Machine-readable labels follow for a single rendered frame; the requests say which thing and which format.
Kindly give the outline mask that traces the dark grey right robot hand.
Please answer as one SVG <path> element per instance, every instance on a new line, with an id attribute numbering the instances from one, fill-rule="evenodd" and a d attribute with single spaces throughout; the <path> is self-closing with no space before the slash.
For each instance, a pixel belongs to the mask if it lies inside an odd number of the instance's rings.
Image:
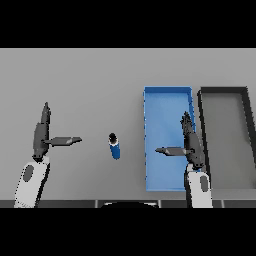
<path id="1" fill-rule="evenodd" d="M 184 147 L 161 147 L 156 148 L 155 151 L 165 156 L 185 156 L 193 169 L 199 170 L 204 166 L 201 157 L 202 149 L 188 112 L 184 112 L 180 123 L 184 137 Z"/>

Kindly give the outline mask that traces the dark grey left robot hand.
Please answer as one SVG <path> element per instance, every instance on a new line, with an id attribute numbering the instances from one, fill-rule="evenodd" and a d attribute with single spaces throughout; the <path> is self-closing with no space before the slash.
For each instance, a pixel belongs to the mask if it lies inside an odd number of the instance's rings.
<path id="1" fill-rule="evenodd" d="M 41 119 L 36 124 L 33 137 L 33 155 L 36 162 L 42 162 L 48 153 L 49 147 L 71 146 L 81 142 L 81 137 L 50 137 L 51 109 L 48 103 L 44 104 Z"/>

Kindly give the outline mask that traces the blue bin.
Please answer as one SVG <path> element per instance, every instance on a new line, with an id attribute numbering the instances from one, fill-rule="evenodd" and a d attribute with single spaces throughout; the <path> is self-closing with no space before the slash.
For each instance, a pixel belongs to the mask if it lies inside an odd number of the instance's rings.
<path id="1" fill-rule="evenodd" d="M 144 153 L 148 192 L 184 191 L 185 156 L 165 156 L 161 147 L 184 147 L 180 121 L 188 112 L 196 129 L 192 88 L 190 86 L 145 86 Z"/>

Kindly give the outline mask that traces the dark grey bin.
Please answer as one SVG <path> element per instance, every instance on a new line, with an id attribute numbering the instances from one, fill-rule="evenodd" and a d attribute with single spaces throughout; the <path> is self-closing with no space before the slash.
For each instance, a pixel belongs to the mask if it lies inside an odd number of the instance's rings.
<path id="1" fill-rule="evenodd" d="M 256 129 L 247 87 L 197 93 L 206 170 L 214 189 L 256 189 Z"/>

